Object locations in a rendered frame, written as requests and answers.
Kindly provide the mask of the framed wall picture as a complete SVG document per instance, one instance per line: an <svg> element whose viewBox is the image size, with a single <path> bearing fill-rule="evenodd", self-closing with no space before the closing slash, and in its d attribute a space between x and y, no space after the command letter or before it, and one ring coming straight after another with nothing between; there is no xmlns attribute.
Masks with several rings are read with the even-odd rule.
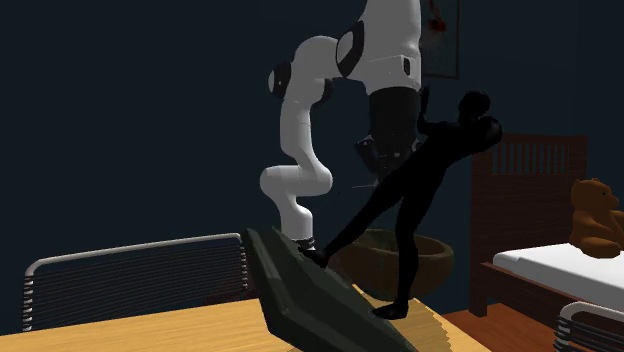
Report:
<svg viewBox="0 0 624 352"><path fill-rule="evenodd" d="M457 80L460 76L461 0L421 0L421 16L423 75Z"/></svg>

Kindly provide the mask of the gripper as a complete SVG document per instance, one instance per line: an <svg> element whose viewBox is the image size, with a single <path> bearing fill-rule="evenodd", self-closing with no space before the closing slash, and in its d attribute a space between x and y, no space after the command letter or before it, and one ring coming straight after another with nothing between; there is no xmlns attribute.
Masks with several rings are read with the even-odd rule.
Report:
<svg viewBox="0 0 624 352"><path fill-rule="evenodd" d="M411 155L418 112L419 93L413 88L390 87L369 95L371 137L354 149L370 173L386 177Z"/></svg>

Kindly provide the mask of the dark green flat slab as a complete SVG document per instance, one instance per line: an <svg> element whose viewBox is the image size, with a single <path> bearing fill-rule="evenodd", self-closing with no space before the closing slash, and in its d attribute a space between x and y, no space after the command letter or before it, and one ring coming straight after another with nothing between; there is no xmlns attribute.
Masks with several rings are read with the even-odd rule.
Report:
<svg viewBox="0 0 624 352"><path fill-rule="evenodd" d="M302 352L418 352L337 274L302 256L284 235L241 238L268 327Z"/></svg>

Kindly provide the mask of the black human figure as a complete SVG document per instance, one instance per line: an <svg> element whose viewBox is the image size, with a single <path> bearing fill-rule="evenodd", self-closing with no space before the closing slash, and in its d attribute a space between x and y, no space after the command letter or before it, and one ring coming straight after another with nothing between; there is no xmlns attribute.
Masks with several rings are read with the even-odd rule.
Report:
<svg viewBox="0 0 624 352"><path fill-rule="evenodd" d="M397 296L393 303L376 308L374 315L386 320L403 319L409 310L410 289L419 268L414 233L427 214L449 167L467 156L498 144L503 128L487 114L491 105L483 91L467 92L458 104L455 121L431 122L422 109L417 129L425 142L395 171L378 184L363 208L323 249L301 249L305 257L325 268L339 250L358 239L367 227L395 204L400 208L395 225L399 269Z"/></svg>

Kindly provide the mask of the wooden table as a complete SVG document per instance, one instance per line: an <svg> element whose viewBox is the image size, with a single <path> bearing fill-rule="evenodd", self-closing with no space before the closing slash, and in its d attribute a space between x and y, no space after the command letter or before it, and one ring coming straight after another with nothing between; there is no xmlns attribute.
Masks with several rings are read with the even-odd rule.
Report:
<svg viewBox="0 0 624 352"><path fill-rule="evenodd" d="M491 352L414 299L392 325L419 352ZM0 336L0 352L302 352L272 335L257 299Z"/></svg>

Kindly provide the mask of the brown wooden bowl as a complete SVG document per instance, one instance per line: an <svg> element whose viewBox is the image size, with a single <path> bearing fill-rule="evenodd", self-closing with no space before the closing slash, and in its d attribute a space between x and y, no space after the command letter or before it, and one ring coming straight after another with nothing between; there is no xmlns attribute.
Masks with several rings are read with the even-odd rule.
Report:
<svg viewBox="0 0 624 352"><path fill-rule="evenodd" d="M410 297L421 298L447 280L454 265L454 251L449 245L426 236L414 235L414 242L419 268ZM367 229L356 241L336 253L328 267L369 296L393 301L397 295L398 265L395 234L389 230Z"/></svg>

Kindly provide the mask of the wooden bed with white mattress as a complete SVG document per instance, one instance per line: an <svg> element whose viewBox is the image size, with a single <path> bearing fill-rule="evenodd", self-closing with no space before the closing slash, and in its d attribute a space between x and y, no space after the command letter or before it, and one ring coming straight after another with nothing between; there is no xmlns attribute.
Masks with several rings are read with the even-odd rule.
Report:
<svg viewBox="0 0 624 352"><path fill-rule="evenodd" d="M508 134L472 159L469 311L494 299L554 328L586 302L624 312L624 251L597 259L569 243L571 189L586 176L585 136Z"/></svg>

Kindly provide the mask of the brown teddy bear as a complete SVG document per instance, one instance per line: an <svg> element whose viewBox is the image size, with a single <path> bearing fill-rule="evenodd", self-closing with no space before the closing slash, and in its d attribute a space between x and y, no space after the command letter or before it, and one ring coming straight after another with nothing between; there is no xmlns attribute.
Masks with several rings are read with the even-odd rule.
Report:
<svg viewBox="0 0 624 352"><path fill-rule="evenodd" d="M611 259L624 251L624 211L619 199L597 178L577 179L571 189L574 207L569 243L585 255Z"/></svg>

